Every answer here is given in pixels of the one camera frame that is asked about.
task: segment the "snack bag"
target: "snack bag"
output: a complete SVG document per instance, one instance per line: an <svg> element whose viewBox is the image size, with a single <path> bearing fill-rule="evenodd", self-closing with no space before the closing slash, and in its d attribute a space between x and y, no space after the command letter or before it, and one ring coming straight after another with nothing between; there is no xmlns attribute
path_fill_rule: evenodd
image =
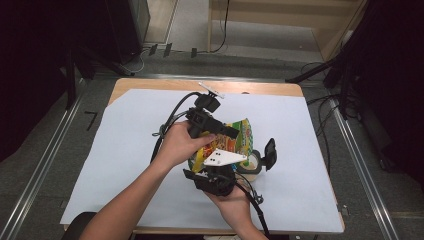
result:
<svg viewBox="0 0 424 240"><path fill-rule="evenodd" d="M246 118L239 122L234 122L226 125L239 130L237 138L232 139L225 135L218 134L217 138L213 142L199 149L189 159L188 164L192 172L198 173L199 171L201 171L204 168L203 162L206 160L207 157L209 157L209 155L212 154L213 151L215 151L216 148L229 152L243 154L245 156L249 156L252 153L253 135L249 120ZM240 164L246 166L246 164L249 165L249 161L246 160L241 162Z"/></svg>

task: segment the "finger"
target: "finger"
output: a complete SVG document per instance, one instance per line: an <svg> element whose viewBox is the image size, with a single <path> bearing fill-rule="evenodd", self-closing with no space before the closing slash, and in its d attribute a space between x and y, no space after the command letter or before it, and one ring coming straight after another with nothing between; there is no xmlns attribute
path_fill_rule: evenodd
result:
<svg viewBox="0 0 424 240"><path fill-rule="evenodd" d="M196 138L196 139L194 139L194 141L195 141L196 147L198 149L198 148L205 146L206 144L211 143L213 140L215 140L215 138L216 138L215 134L208 134L206 136Z"/></svg>
<svg viewBox="0 0 424 240"><path fill-rule="evenodd" d="M174 125L181 125L186 127L187 129L189 129L191 127L190 123L188 122L188 120L182 121L182 122L176 122L174 123Z"/></svg>

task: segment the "metal frame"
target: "metal frame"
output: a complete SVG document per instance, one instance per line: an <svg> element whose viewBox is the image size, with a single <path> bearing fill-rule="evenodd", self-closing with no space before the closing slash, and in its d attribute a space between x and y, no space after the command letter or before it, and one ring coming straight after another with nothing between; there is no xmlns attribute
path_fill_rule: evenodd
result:
<svg viewBox="0 0 424 240"><path fill-rule="evenodd" d="M330 100L330 105L332 108L336 107L338 102L332 99ZM363 158L361 150L359 149L355 137L353 136L349 121L343 119L338 109L334 111L334 116L336 117L340 131L342 132L342 135L346 141L346 145L349 149L350 155L352 156L356 171L358 172L359 179L362 182L362 186L364 187L365 193L367 194L371 208L374 212L375 218L377 219L377 223L380 226L384 239L399 239L399 236L391 220L389 211L386 208L386 205L377 189L377 186L374 183L374 180L372 179L371 173L369 172L367 164L365 163L365 159Z"/></svg>
<svg viewBox="0 0 424 240"><path fill-rule="evenodd" d="M53 163L54 157L68 131L69 126L78 110L81 103L81 98L84 95L86 85L83 84L82 92L78 95L75 103L65 111L63 117L57 126L46 150L44 151L34 173L32 174L27 186L17 201L12 214L10 215L6 226L0 234L0 240L13 240L18 235L18 232L25 220L41 185L47 175L47 172Z"/></svg>

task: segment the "black cable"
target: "black cable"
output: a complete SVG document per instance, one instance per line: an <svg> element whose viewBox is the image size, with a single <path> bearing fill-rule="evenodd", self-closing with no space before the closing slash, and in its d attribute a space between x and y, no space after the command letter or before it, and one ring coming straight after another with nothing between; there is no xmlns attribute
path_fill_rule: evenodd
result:
<svg viewBox="0 0 424 240"><path fill-rule="evenodd" d="M306 104L311 105L312 103L318 102L319 100L326 100L327 98L334 98L334 97L337 98L338 96L340 96L340 94L333 94L333 95L328 95L328 96L324 96L320 98L315 98L315 99L308 100Z"/></svg>
<svg viewBox="0 0 424 240"><path fill-rule="evenodd" d="M240 185L237 181L234 183L238 188L240 188L240 190L242 190L244 192L244 194L246 195L247 199L249 199L250 203L252 204L252 206L255 208L256 213L258 214L259 217L259 221L262 224L262 227L264 229L265 232L265 236L270 239L270 234L269 234L269 230L268 230L268 225L266 225L265 222L265 217L264 217L264 213L262 212L261 208L259 207L259 205L256 203L255 199L253 199L252 195L250 195L250 193L248 191L246 191L246 189L244 189L244 187L242 185Z"/></svg>
<svg viewBox="0 0 424 240"><path fill-rule="evenodd" d="M303 66L302 66L302 68L300 69L300 74L301 74L301 75L303 74L303 69L305 69L305 67L307 67L307 66L309 66L309 65L312 65L312 64L322 64L322 62L311 62L311 63L307 63L307 64L303 65Z"/></svg>
<svg viewBox="0 0 424 240"><path fill-rule="evenodd" d="M336 110L336 108L338 108L339 106L335 106L333 108L330 109L330 111L328 111L327 115L325 115L324 120L320 119L320 125L318 126L318 129L315 131L315 134L317 135L317 137L319 137L322 134L322 130L325 128L328 119L330 119L332 113L334 112L334 110Z"/></svg>
<svg viewBox="0 0 424 240"><path fill-rule="evenodd" d="M262 212L259 205L256 203L255 199L253 199L252 195L248 191L246 191L246 189L242 185L240 185L240 183L238 183L237 180L233 181L233 180L229 179L228 177L225 177L225 176L222 176L222 175L213 175L213 176L209 176L209 177L212 177L212 178L216 177L216 178L224 179L224 180L229 181L229 182L234 182L234 185L236 185L238 188L240 188L240 190L242 190L244 192L247 199L252 204L253 208L255 208L256 213L258 214L259 221L261 222L262 228L264 229L264 232L265 232L265 236L268 239L270 239L268 225L266 224L264 213Z"/></svg>
<svg viewBox="0 0 424 240"><path fill-rule="evenodd" d="M227 39L227 20L228 20L228 8L230 7L230 0L227 0L227 10L225 12L225 22L224 22L224 39L222 40L221 46L219 48L210 51L211 53L216 53L221 50L222 46L224 46L225 40Z"/></svg>
<svg viewBox="0 0 424 240"><path fill-rule="evenodd" d="M325 148L327 150L327 173L328 173L328 176L330 177L330 166L331 166L330 147L328 145L327 135L325 134L324 128L322 127L322 120L321 120L321 108L328 99L326 99L325 101L322 101L322 103L318 107L318 121L320 123L322 137L324 139Z"/></svg>
<svg viewBox="0 0 424 240"><path fill-rule="evenodd" d="M168 132L168 129L169 129L169 127L170 127L170 123L171 123L171 121L172 121L172 119L174 118L174 115L175 115L175 113L177 112L177 110L178 110L178 108L180 108L180 106L185 102L185 100L187 100L187 98L189 98L189 97L191 97L191 96L193 96L193 95L197 95L197 96L200 96L201 94L200 93L198 93L198 92L191 92L191 93L189 93L189 94L187 94L185 97L183 97L181 100L180 100L180 102L175 106L175 108L174 108L174 110L172 111L172 113L169 115L169 117L168 117L168 120L166 120L166 123L165 124L163 124L161 127L160 127L160 129L159 129L159 138L158 138L158 140L156 141L156 144L155 144L155 148L154 148L154 150L153 150L153 153L152 153L152 158L150 159L150 162L152 162L153 161L153 159L156 157L156 154L158 153L158 151L159 151L159 148L160 148L160 145L162 144L162 140L163 140L163 138L165 137L165 134Z"/></svg>
<svg viewBox="0 0 424 240"><path fill-rule="evenodd" d="M264 198L261 196L258 196L258 193L256 192L256 190L253 188L252 184L250 184L250 181L247 180L247 178L245 176L243 176L242 174L235 172L238 176L242 177L244 179L245 182L247 182L247 184L249 185L250 190L252 191L253 194L253 198L255 199L255 201L258 204L261 204L264 202Z"/></svg>

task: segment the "cable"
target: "cable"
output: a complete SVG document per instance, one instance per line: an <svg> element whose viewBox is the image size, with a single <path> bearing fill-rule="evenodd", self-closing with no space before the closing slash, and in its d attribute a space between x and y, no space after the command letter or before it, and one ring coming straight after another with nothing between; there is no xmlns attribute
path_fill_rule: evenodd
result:
<svg viewBox="0 0 424 240"><path fill-rule="evenodd" d="M324 105L324 103L328 100L328 99L326 99L326 100L324 100L324 101L322 101L322 103L319 105L319 107L318 107L318 121L319 121L319 123L320 123L320 128L321 128L321 132L322 132L322 137L323 137L323 139L324 139L324 144L325 144L325 148L326 148L326 150L327 150L327 173L328 173L328 176L330 177L330 166L331 166L331 156L330 156L330 147L329 147L329 145L328 145L328 139L327 139L327 135L325 134L325 131L324 131L324 127L323 127L323 125L322 125L322 120L321 120L321 108L322 108L322 106ZM334 107L334 108L332 108L332 109L330 109L330 113L332 113L333 111L334 111L334 109L335 109L336 107Z"/></svg>
<svg viewBox="0 0 424 240"><path fill-rule="evenodd" d="M330 119L331 114L332 114L332 113L334 112L334 110L336 110L338 107L339 107L339 105L337 105L337 106L335 106L335 107L331 108L331 109L330 109L330 111L328 111L327 115L324 117L324 120L319 119L319 120L320 120L320 121L319 121L320 125L319 125L318 129L315 131L315 134L317 135L317 137L319 137L319 136L322 134L323 129L325 128L325 125L327 124L328 119Z"/></svg>
<svg viewBox="0 0 424 240"><path fill-rule="evenodd" d="M176 119L174 119L175 112L177 112L178 108L180 108L180 106L185 102L185 100L187 100L189 97L194 96L194 95L200 96L201 94L198 93L198 92L191 92L191 93L187 94L185 97L183 97L180 100L180 102L178 102L178 104L175 106L175 108L172 111L172 113L169 115L168 120L166 120L166 123L160 126L159 132L157 133L159 135L159 138L156 141L156 145L155 145L155 148L153 150L152 158L150 159L150 162L152 162L153 159L156 157L156 154L159 151L160 145L162 144L162 140L165 137L165 134L168 132L169 127L171 126L170 123L172 121L174 121L174 122L176 121Z"/></svg>
<svg viewBox="0 0 424 240"><path fill-rule="evenodd" d="M147 52L147 51L148 51L148 49L147 49L147 50L142 51L142 52L140 53L140 55L139 55L140 60L141 60L141 67L140 67L139 69L137 69L137 70L131 70L131 69L126 68L123 64L120 64L120 65L119 65L119 67L123 68L124 70L126 70L126 71L127 71L127 72L129 72L129 73L138 73L138 72L141 72L141 71L144 69L144 61L143 61L142 55L143 55L143 53L145 53L145 52ZM129 61L128 61L128 62L126 62L125 64L128 64L128 63L129 63L129 62L131 62L133 59L134 59L134 57L133 57L133 58L131 58L131 60L129 60Z"/></svg>
<svg viewBox="0 0 424 240"><path fill-rule="evenodd" d="M256 192L256 190L253 188L252 184L250 184L249 180L247 180L247 178L245 176L243 176L242 174L235 172L238 176L242 177L243 180L249 185L250 190L252 191L253 194L253 198L255 199L255 201L258 204L261 204L264 202L264 198L262 197L262 195L258 196L258 193Z"/></svg>
<svg viewBox="0 0 424 240"><path fill-rule="evenodd" d="M219 8L219 27L221 28L221 32L224 33L224 28L222 28L222 9L221 9L221 0L218 0L218 8Z"/></svg>
<svg viewBox="0 0 424 240"><path fill-rule="evenodd" d="M228 8L230 7L230 0L227 0L227 10L225 12L225 22L224 22L224 39L222 40L221 46L219 48L210 51L211 53L216 53L221 50L222 46L224 46L225 40L227 39L227 21L228 21Z"/></svg>
<svg viewBox="0 0 424 240"><path fill-rule="evenodd" d="M248 191L246 191L246 189L244 189L244 187L242 185L240 185L237 181L234 183L238 188L240 188L240 190L242 190L244 192L244 194L246 195L247 199L249 199L250 203L252 204L252 206L255 208L256 213L258 214L259 217L259 221L262 224L262 227L264 229L265 232L265 236L270 239L270 234L269 234L269 230L268 230L268 226L265 222L265 217L264 217L264 213L262 212L261 208L259 207L259 205L256 203L255 199L253 199L252 195L250 195L250 193Z"/></svg>
<svg viewBox="0 0 424 240"><path fill-rule="evenodd" d="M305 65L303 65L302 66L302 68L300 69L300 74L302 75L303 74L303 69L306 67L306 66L309 66L309 65L312 65L312 64L323 64L323 62L310 62L310 63L307 63L307 64L305 64Z"/></svg>
<svg viewBox="0 0 424 240"><path fill-rule="evenodd" d="M156 49L156 52L164 52L165 49ZM191 54L191 52L189 51L181 51L181 50L171 50L172 53L181 53L181 54ZM222 53L212 53L212 52L207 52L207 51L199 51L197 52L197 54L204 54L204 55L208 55L208 54L214 54L214 55L224 55Z"/></svg>

